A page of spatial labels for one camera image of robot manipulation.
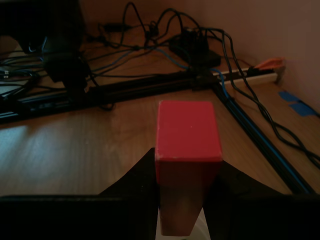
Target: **wall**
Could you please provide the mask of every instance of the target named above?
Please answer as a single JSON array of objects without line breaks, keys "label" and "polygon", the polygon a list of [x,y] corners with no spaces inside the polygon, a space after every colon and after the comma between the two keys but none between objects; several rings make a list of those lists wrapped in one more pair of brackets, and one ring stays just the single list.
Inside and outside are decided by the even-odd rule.
[{"label": "wall", "polygon": [[[126,0],[82,0],[86,20],[119,21]],[[254,63],[286,57],[281,85],[320,109],[320,1],[318,0],[135,0],[141,16],[173,7],[208,27],[225,29],[235,52]],[[134,17],[133,9],[128,19]]]}]

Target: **orange plug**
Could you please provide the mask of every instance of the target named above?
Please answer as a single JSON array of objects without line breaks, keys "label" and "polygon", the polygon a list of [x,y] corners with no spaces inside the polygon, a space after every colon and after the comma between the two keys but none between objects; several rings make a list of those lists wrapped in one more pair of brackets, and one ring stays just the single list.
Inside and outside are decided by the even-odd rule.
[{"label": "orange plug", "polygon": [[254,68],[259,70],[277,69],[285,65],[284,61],[285,61],[284,57],[270,58],[264,61],[263,63],[258,64]]}]

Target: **red block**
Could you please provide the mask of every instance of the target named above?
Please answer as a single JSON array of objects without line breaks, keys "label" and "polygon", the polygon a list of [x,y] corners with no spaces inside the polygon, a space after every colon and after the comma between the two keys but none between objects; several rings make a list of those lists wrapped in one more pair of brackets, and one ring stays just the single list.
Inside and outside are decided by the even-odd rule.
[{"label": "red block", "polygon": [[212,103],[160,102],[155,167],[162,235],[190,235],[221,163]]}]

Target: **wooden surface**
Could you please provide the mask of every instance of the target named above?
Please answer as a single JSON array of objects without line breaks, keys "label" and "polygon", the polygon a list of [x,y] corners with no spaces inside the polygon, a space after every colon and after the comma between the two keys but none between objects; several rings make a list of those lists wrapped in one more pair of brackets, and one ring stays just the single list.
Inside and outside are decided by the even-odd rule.
[{"label": "wooden surface", "polygon": [[[221,52],[217,43],[214,50]],[[88,58],[112,50],[95,48]],[[114,61],[110,56],[91,64]],[[221,70],[226,70],[225,62]],[[130,61],[110,73],[149,74],[180,70],[159,52]],[[99,79],[111,83],[118,79]],[[254,86],[260,101],[274,120],[294,131],[306,147],[320,155],[320,121],[301,117],[288,107],[273,83]],[[308,183],[320,193],[320,171],[301,152],[279,142],[254,106],[239,94],[236,99]],[[290,193],[267,160],[211,90],[185,90],[116,104],[111,112],[95,107],[0,125],[0,195],[98,194],[121,178],[155,146],[158,103],[161,100],[210,101],[213,103],[226,162],[259,182]]]}]

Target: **blue cable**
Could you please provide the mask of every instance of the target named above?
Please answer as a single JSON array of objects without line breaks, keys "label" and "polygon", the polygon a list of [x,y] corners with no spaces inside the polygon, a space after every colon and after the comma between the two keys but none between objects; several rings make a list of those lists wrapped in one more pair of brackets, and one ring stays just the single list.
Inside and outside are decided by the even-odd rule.
[{"label": "blue cable", "polygon": [[[189,56],[189,54],[186,52],[186,50],[184,50],[183,48],[178,47],[178,46],[177,46],[177,48],[179,48],[181,51],[183,51],[183,52],[186,54],[186,56],[189,58],[189,60],[190,60],[190,56]],[[174,59],[173,59],[168,53],[166,53],[164,50],[159,49],[159,48],[155,48],[154,50],[156,50],[156,51],[162,53],[163,55],[165,55],[171,62],[173,62],[174,64],[178,65],[180,68],[189,69],[189,67],[184,66],[184,65],[178,63],[176,60],[174,60]],[[117,62],[119,62],[121,59],[123,59],[124,57],[128,56],[129,54],[131,54],[131,53],[133,53],[133,52],[134,52],[134,50],[128,51],[128,52],[126,52],[125,54],[123,54],[122,56],[120,56],[120,57],[119,57],[117,60],[115,60],[114,62],[112,62],[112,63],[110,63],[110,64],[108,64],[108,65],[106,65],[106,66],[102,66],[102,67],[99,67],[99,68],[97,68],[97,69],[94,69],[94,70],[92,70],[92,72],[100,71],[100,70],[102,70],[102,69],[106,69],[106,68],[108,68],[108,67],[111,67],[112,65],[115,65],[115,64],[116,64]]]},{"label": "blue cable", "polygon": [[128,52],[126,52],[125,54],[123,54],[122,56],[120,56],[120,57],[119,57],[117,60],[115,60],[114,62],[108,64],[107,66],[102,66],[102,67],[99,67],[99,68],[97,68],[97,69],[95,69],[95,70],[92,70],[92,72],[96,72],[96,71],[99,71],[99,70],[102,70],[102,69],[106,69],[106,68],[108,68],[108,67],[111,67],[112,65],[115,65],[115,64],[116,64],[117,62],[119,62],[121,59],[123,59],[124,57],[128,56],[129,54],[131,54],[131,53],[133,53],[133,52],[134,52],[134,50],[128,51]]},{"label": "blue cable", "polygon": [[180,68],[183,68],[183,69],[188,69],[189,67],[187,66],[184,66],[180,63],[178,63],[176,60],[174,60],[168,53],[166,53],[165,51],[163,51],[162,49],[159,49],[159,48],[156,48],[154,49],[160,53],[162,53],[163,55],[165,55],[171,62],[173,62],[175,65],[179,66]]},{"label": "blue cable", "polygon": [[[225,87],[225,79],[224,79],[224,76],[223,74],[218,70],[218,69],[215,69],[215,68],[211,68],[210,69],[211,71],[213,72],[216,72],[219,74],[220,78],[221,78],[221,85],[222,85],[222,90],[223,90],[223,93],[224,95],[229,98],[229,94],[226,90],[226,87]],[[259,135],[259,137],[264,141],[264,143],[269,147],[269,149],[272,150],[272,152],[278,157],[278,159],[280,159],[280,161],[282,162],[282,164],[286,167],[286,169],[291,173],[291,175],[295,178],[295,180],[300,183],[300,185],[303,187],[303,189],[305,190],[306,193],[309,193],[309,191],[306,189],[306,187],[302,184],[302,182],[300,181],[300,179],[294,174],[294,172],[292,172],[292,169],[287,165],[287,163],[285,162],[285,160],[276,152],[276,150],[268,143],[268,141],[260,134],[260,132],[255,128],[255,126],[252,125],[252,123],[246,118],[246,116],[244,116],[242,114],[242,112],[237,108],[237,106],[232,102],[230,101],[231,104],[234,106],[234,108],[238,111],[238,113],[247,121],[247,123],[253,128],[253,130]]]}]

